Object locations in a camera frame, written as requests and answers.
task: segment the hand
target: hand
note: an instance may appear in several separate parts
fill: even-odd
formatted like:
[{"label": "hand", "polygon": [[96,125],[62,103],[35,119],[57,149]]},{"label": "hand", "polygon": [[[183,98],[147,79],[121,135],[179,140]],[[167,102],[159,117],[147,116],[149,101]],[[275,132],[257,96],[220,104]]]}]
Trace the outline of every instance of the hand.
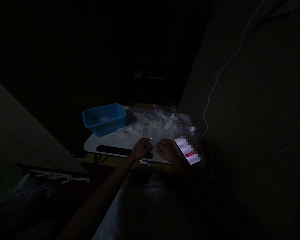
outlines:
[{"label": "hand", "polygon": [[157,148],[159,155],[172,164],[176,164],[180,161],[180,156],[178,155],[177,150],[172,143],[172,140],[166,138],[162,139],[157,144]]},{"label": "hand", "polygon": [[144,155],[152,150],[150,138],[140,138],[132,149],[130,156],[135,160],[141,159]]}]

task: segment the person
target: person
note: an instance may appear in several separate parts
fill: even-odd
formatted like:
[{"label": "person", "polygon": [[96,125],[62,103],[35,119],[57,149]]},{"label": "person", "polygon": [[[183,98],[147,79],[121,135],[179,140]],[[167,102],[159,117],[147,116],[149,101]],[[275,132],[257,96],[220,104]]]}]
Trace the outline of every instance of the person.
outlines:
[{"label": "person", "polygon": [[[136,184],[124,181],[132,165],[152,150],[149,138],[141,138],[131,154],[93,192],[60,233],[63,239],[194,239],[185,212],[163,182]],[[209,204],[208,189],[196,171],[182,159],[172,140],[157,144],[158,154],[173,164],[196,199],[196,221],[203,214],[214,222],[223,218]],[[202,224],[200,230],[207,227]]]}]

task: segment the charging cable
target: charging cable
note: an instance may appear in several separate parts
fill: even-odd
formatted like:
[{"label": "charging cable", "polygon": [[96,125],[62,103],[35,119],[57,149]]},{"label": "charging cable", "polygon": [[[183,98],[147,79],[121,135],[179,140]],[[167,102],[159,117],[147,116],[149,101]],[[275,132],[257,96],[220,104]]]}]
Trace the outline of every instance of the charging cable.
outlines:
[{"label": "charging cable", "polygon": [[208,129],[209,129],[209,125],[208,125],[207,120],[206,120],[205,117],[204,117],[204,114],[205,114],[206,111],[207,111],[207,108],[208,108],[208,105],[209,105],[209,101],[210,101],[210,96],[211,96],[212,91],[214,90],[214,88],[215,88],[216,85],[217,85],[219,75],[220,75],[220,73],[222,72],[222,70],[225,68],[225,66],[226,66],[226,65],[227,65],[227,64],[228,64],[228,63],[229,63],[229,62],[237,55],[237,53],[240,51],[240,49],[241,49],[241,47],[242,47],[244,35],[246,34],[246,30],[247,30],[249,24],[251,23],[251,21],[253,20],[253,18],[256,16],[257,12],[259,11],[259,9],[260,9],[260,7],[261,7],[263,1],[264,1],[264,0],[261,1],[261,3],[260,3],[260,5],[259,5],[259,7],[257,8],[256,12],[254,13],[254,15],[252,16],[252,18],[251,18],[250,21],[248,22],[246,28],[244,29],[243,34],[242,34],[242,38],[241,38],[241,43],[240,43],[240,46],[239,46],[238,50],[237,50],[236,53],[235,53],[235,54],[234,54],[234,55],[226,62],[226,64],[221,68],[221,70],[219,71],[219,73],[218,73],[218,75],[217,75],[217,78],[216,78],[216,81],[215,81],[215,83],[214,83],[214,86],[213,86],[213,88],[211,89],[211,91],[210,91],[210,93],[209,93],[209,96],[208,96],[208,102],[207,102],[206,109],[205,109],[204,112],[203,112],[203,119],[204,119],[204,121],[205,121],[206,124],[207,124],[207,129],[206,129],[206,131],[204,132],[204,134],[203,134],[202,136],[204,136],[204,135],[206,134],[206,132],[208,131]]},{"label": "charging cable", "polygon": [[[254,13],[254,15],[252,16],[252,18],[251,18],[250,21],[248,22],[247,26],[245,27],[245,29],[244,29],[244,31],[243,31],[243,34],[242,34],[242,37],[241,37],[241,42],[240,42],[240,46],[239,46],[238,50],[237,50],[237,51],[235,52],[235,54],[234,54],[234,55],[226,62],[226,64],[223,65],[223,67],[221,68],[221,70],[219,71],[219,73],[218,73],[218,75],[217,75],[217,78],[216,78],[216,81],[215,81],[215,83],[214,83],[214,85],[213,85],[213,88],[211,89],[211,91],[210,91],[210,93],[209,93],[209,95],[208,95],[207,106],[206,106],[206,108],[204,109],[204,112],[203,112],[203,115],[202,115],[204,121],[205,121],[206,124],[207,124],[207,129],[206,129],[206,131],[204,132],[204,134],[203,134],[202,136],[204,136],[204,135],[206,134],[206,132],[208,131],[208,129],[209,129],[209,125],[208,125],[207,120],[206,120],[205,117],[204,117],[204,114],[206,113],[206,111],[207,111],[207,109],[208,109],[209,101],[210,101],[210,96],[211,96],[211,93],[213,92],[214,88],[215,88],[216,85],[217,85],[219,75],[220,75],[220,73],[222,72],[222,70],[225,68],[225,66],[226,66],[226,65],[227,65],[227,64],[228,64],[228,63],[229,63],[229,62],[237,55],[237,53],[240,51],[240,49],[241,49],[241,47],[242,47],[244,35],[246,34],[246,30],[247,30],[248,26],[250,25],[251,21],[253,20],[253,18],[256,16],[257,12],[259,11],[259,9],[260,9],[260,7],[261,7],[263,1],[264,1],[264,0],[261,1],[261,3],[259,4],[259,7],[257,8],[256,12]],[[214,164],[213,162],[214,162],[214,157],[213,157],[213,155],[212,155],[211,152],[209,152],[207,149],[205,149],[205,150],[206,150],[208,153],[210,153],[210,155],[212,156],[212,172],[211,172],[211,176],[208,177],[208,176],[201,170],[201,168],[199,168],[199,167],[198,167],[198,168],[199,168],[200,171],[203,173],[203,175],[206,176],[207,178],[209,178],[209,180],[211,181],[211,179],[214,177],[214,175],[213,175],[213,164]]]}]

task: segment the green basket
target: green basket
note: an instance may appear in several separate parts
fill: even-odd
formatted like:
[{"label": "green basket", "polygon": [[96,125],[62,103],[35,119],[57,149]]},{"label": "green basket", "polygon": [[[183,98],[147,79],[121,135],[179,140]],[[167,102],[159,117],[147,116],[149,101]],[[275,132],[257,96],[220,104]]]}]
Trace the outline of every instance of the green basket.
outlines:
[{"label": "green basket", "polygon": [[16,186],[22,179],[21,169],[13,163],[0,163],[0,196]]}]

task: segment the blue plastic basket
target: blue plastic basket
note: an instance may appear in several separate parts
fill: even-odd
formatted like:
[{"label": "blue plastic basket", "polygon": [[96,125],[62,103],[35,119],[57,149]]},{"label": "blue plastic basket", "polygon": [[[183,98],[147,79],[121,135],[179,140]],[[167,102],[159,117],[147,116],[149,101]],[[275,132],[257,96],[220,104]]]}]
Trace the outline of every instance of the blue plastic basket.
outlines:
[{"label": "blue plastic basket", "polygon": [[97,137],[102,137],[126,126],[127,113],[119,103],[89,108],[82,112],[83,123]]}]

